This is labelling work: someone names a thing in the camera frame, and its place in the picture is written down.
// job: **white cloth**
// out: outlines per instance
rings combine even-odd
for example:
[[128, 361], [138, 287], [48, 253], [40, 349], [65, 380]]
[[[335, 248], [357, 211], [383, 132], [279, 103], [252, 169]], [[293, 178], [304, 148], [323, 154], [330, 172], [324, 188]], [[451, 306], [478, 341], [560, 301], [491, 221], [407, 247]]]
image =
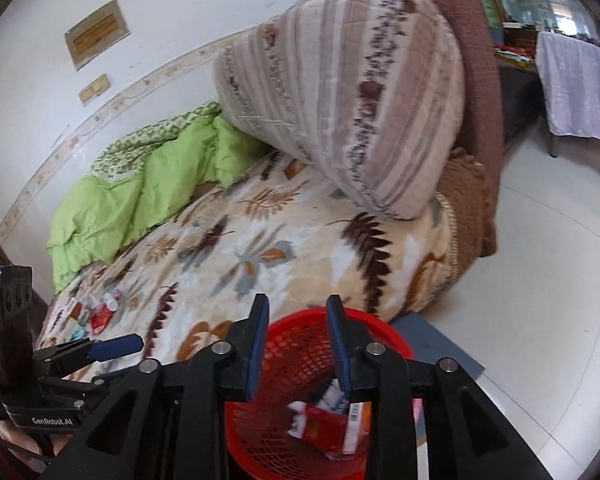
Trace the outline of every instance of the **white cloth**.
[[600, 139], [600, 47], [540, 32], [536, 65], [551, 133]]

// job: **wall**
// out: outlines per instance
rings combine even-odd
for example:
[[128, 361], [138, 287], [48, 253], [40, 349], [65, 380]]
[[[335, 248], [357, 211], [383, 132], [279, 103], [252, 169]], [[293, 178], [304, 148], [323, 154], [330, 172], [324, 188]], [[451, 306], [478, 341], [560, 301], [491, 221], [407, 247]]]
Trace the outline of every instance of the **wall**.
[[[76, 72], [64, 33], [107, 1], [13, 0], [0, 18], [0, 223], [53, 148], [113, 96], [168, 61], [255, 25], [296, 0], [118, 0], [131, 35]], [[78, 92], [103, 73], [112, 88], [83, 107]], [[34, 266], [44, 299], [52, 290], [50, 263], [41, 251], [62, 195], [106, 142], [147, 124], [144, 120], [168, 117], [212, 96], [208, 70], [197, 70], [186, 81], [177, 96], [165, 90], [162, 98], [144, 100], [141, 110], [136, 106], [112, 121], [90, 149], [75, 153], [54, 176], [46, 198], [36, 200], [3, 244], [15, 263]]]

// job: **decorative border strip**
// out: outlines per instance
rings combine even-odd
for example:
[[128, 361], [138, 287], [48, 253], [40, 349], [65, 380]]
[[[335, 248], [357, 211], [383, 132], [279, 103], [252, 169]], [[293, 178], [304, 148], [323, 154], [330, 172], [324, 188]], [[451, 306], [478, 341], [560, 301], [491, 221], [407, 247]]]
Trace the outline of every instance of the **decorative border strip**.
[[109, 100], [68, 134], [29, 179], [0, 222], [0, 243], [3, 244], [7, 240], [26, 209], [62, 165], [93, 139], [106, 124], [161, 86], [215, 59], [222, 48], [243, 32], [244, 30], [211, 41], [158, 67]]

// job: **blue gripper pad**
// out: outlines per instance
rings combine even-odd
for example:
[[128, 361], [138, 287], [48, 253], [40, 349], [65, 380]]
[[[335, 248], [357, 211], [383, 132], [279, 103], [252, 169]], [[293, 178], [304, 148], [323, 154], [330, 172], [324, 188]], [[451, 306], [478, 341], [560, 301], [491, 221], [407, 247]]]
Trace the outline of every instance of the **blue gripper pad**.
[[333, 368], [342, 393], [345, 398], [349, 399], [351, 394], [351, 368], [347, 346], [342, 335], [341, 322], [343, 319], [346, 320], [347, 318], [340, 297], [336, 295], [329, 296], [327, 300], [327, 332], [331, 343]]
[[125, 355], [135, 354], [142, 350], [144, 342], [138, 334], [129, 334], [101, 341], [94, 344], [89, 350], [87, 356], [94, 361], [104, 362]]
[[260, 371], [262, 370], [262, 358], [267, 343], [267, 330], [269, 328], [269, 300], [264, 294], [256, 294], [251, 310], [258, 310], [253, 343], [247, 361], [247, 380], [244, 393], [247, 400], [253, 400], [260, 382]]

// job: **floral blanket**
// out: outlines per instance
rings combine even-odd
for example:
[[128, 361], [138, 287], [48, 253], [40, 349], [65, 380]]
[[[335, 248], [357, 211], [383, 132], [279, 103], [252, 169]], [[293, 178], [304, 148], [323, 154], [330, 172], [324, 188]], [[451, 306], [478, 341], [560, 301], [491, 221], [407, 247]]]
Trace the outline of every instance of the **floral blanket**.
[[245, 318], [257, 292], [270, 318], [324, 305], [389, 321], [435, 300], [457, 275], [454, 213], [440, 193], [412, 221], [362, 212], [311, 166], [272, 152], [227, 189], [214, 188], [129, 247], [94, 263], [59, 294], [40, 346], [137, 333], [142, 352], [75, 373], [190, 358]]

